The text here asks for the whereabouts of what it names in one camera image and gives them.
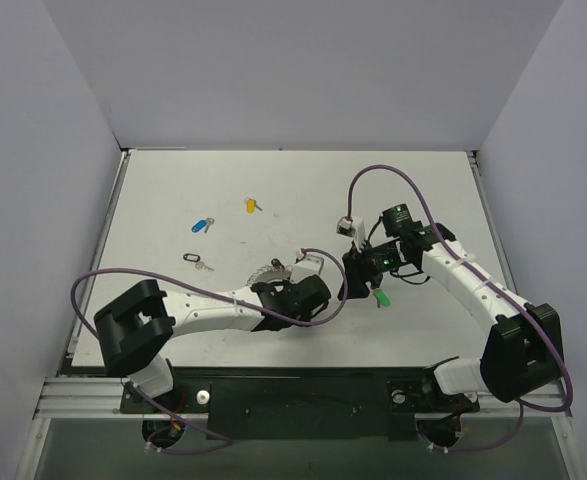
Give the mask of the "green tag key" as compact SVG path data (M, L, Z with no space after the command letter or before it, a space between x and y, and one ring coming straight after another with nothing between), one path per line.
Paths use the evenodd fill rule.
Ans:
M374 289L372 291L374 298L376 299L376 305L378 308L387 308L390 306L391 301L390 298L386 295L386 293L382 289Z

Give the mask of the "metal disc with keyrings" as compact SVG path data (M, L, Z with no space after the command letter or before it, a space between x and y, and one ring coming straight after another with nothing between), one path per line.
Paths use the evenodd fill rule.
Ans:
M280 280L288 280L292 273L292 266L275 267L273 265L264 265L256 270L248 278L246 285L252 286L257 283L271 283Z

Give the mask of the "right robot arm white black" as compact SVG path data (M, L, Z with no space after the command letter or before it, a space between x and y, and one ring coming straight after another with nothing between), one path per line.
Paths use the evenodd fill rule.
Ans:
M420 383L426 406L441 409L456 394L479 392L510 402L560 378L561 329L550 305L534 306L515 295L495 281L444 225L413 220L404 204L386 210L380 221L388 240L374 246L362 219L338 220L337 232L352 240L342 257L346 279L339 298L366 298L380 287L384 275L412 265L451 294L486 336L481 357L445 360Z

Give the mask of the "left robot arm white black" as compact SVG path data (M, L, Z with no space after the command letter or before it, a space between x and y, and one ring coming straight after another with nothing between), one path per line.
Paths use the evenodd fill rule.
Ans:
M160 355L169 340L220 330L279 331L290 326L283 317L307 324L331 299L317 275L297 283L257 283L224 295L231 299L229 303L164 291L155 280L129 288L94 315L107 375L129 378L141 387L148 405L168 411L179 397L172 367Z

